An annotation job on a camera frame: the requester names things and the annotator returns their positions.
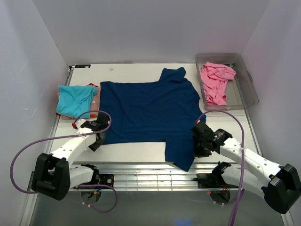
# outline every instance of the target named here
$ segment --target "plastic container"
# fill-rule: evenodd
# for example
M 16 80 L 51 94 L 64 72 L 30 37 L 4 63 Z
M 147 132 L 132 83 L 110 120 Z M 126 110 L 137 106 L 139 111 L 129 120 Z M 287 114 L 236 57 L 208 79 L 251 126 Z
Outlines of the plastic container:
M 198 77 L 205 108 L 210 110 L 243 109 L 258 104 L 252 77 L 246 70 L 243 59 L 237 53 L 200 53 L 195 56 Z M 206 101 L 200 70 L 203 64 L 210 62 L 232 67 L 236 71 L 235 79 L 229 81 L 225 90 L 227 105 L 209 105 Z

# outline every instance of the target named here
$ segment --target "tabletop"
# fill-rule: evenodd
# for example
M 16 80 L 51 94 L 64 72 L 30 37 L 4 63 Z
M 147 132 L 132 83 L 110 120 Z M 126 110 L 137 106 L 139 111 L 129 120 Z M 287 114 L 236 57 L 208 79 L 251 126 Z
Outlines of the tabletop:
M 102 81 L 154 82 L 159 80 L 164 68 L 177 69 L 179 67 L 185 68 L 185 78 L 192 83 L 194 89 L 201 97 L 195 64 L 94 64 L 90 68 L 74 68 L 69 85 L 85 86 L 93 83 L 99 86 Z M 202 98 L 199 100 L 199 107 L 202 112 L 206 111 Z M 260 153 L 256 145 L 256 138 L 252 133 L 252 125 L 246 115 L 247 112 L 244 109 L 229 110 L 229 112 L 236 116 L 243 125 L 245 130 L 245 147 L 256 153 Z M 72 122 L 72 120 L 63 120 L 60 118 L 55 136 L 75 134 L 76 131 L 71 125 Z M 206 123 L 213 131 L 221 128 L 231 133 L 237 140 L 241 140 L 242 133 L 239 125 L 226 114 L 218 112 L 209 113 L 207 114 Z M 51 151 L 61 147 L 66 141 L 67 139 L 53 141 Z M 76 159 L 75 163 L 166 163 L 164 152 L 165 142 L 102 145 L 95 152 L 89 149 L 83 152 Z M 218 161 L 233 162 L 214 152 L 210 157 L 196 158 L 194 163 L 216 163 Z

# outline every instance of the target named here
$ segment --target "light blue shirt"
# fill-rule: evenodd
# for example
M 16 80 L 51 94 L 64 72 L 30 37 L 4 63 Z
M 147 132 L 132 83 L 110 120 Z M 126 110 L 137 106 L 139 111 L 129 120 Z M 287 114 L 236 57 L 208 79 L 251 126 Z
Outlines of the light blue shirt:
M 60 99 L 56 112 L 61 115 L 76 118 L 80 114 L 91 109 L 91 102 L 97 89 L 92 86 L 58 86 Z M 83 118 L 89 118 L 90 114 L 84 114 Z

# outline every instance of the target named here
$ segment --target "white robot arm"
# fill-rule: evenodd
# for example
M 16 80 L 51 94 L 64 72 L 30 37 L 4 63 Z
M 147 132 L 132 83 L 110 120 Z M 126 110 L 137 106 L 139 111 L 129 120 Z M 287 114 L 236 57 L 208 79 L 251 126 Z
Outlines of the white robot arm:
M 32 190 L 57 200 L 63 199 L 70 188 L 81 184 L 98 184 L 99 171 L 93 165 L 81 165 L 70 169 L 75 159 L 89 147 L 95 151 L 104 142 L 105 133 L 95 133 L 108 127 L 106 114 L 99 114 L 97 120 L 79 119 L 73 125 L 78 136 L 70 139 L 50 154 L 42 153 L 33 174 Z
M 222 129 L 213 132 L 205 123 L 198 123 L 191 129 L 194 141 L 194 156 L 208 157 L 215 151 L 234 162 L 242 163 L 240 143 Z M 285 214 L 301 196 L 301 182 L 295 167 L 284 167 L 271 162 L 248 148 L 244 148 L 245 171 L 243 188 L 261 197 L 275 211 Z M 241 170 L 222 162 L 199 182 L 208 187 L 239 185 Z

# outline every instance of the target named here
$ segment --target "gray floor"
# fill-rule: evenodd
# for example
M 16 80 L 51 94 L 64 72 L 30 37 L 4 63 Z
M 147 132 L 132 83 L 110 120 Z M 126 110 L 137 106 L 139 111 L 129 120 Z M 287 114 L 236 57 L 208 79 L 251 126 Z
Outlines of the gray floor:
M 62 201 L 39 194 L 31 226 L 226 226 L 233 204 L 229 206 L 193 202 L 210 201 L 208 192 L 118 192 L 119 203 L 103 214 L 81 204 L 80 192 L 69 192 Z M 104 192 L 96 204 L 108 209 L 114 193 Z M 281 215 L 263 199 L 245 192 L 235 221 L 236 226 L 282 226 Z

